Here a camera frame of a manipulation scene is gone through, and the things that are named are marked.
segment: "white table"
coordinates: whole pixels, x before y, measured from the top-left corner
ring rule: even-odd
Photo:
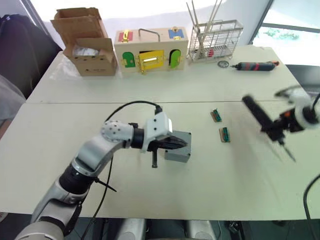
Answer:
[[[283,101],[260,103],[275,118]],[[119,104],[24,104],[0,141],[0,210],[32,213],[82,143],[99,132]],[[100,217],[198,220],[304,219],[303,192],[319,172],[320,130],[287,134],[294,163],[260,127],[241,102],[165,103],[173,128],[192,132],[187,163],[123,149],[114,155],[111,186]],[[218,108],[222,123],[209,112]],[[130,106],[115,119],[143,125],[153,107]],[[228,127],[231,143],[218,129]],[[100,178],[104,180],[108,167]],[[93,184],[82,216],[92,216],[103,187]],[[309,194],[312,218],[320,218],[320,186]]]
[[[269,47],[239,46],[230,65],[239,62],[278,60]],[[184,70],[131,73],[122,76],[81,77],[61,53],[57,55],[27,103],[127,103],[148,100],[157,103],[233,102],[245,94],[259,101],[274,98],[280,89],[297,85],[288,68],[280,63],[273,71],[237,71],[216,63],[185,64]]]

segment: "wire rack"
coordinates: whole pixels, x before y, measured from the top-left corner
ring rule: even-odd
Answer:
[[[231,58],[244,29],[237,20],[219,20],[198,26],[193,26],[188,53],[193,62]]]

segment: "cardboard box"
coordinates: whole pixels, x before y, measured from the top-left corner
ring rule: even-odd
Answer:
[[[51,23],[66,46],[80,38],[108,37],[99,11],[94,7],[58,9]]]
[[[79,47],[95,49],[99,55],[73,55]],[[117,60],[110,38],[78,38],[75,43],[68,44],[63,51],[75,65],[81,76],[114,76],[117,70]]]

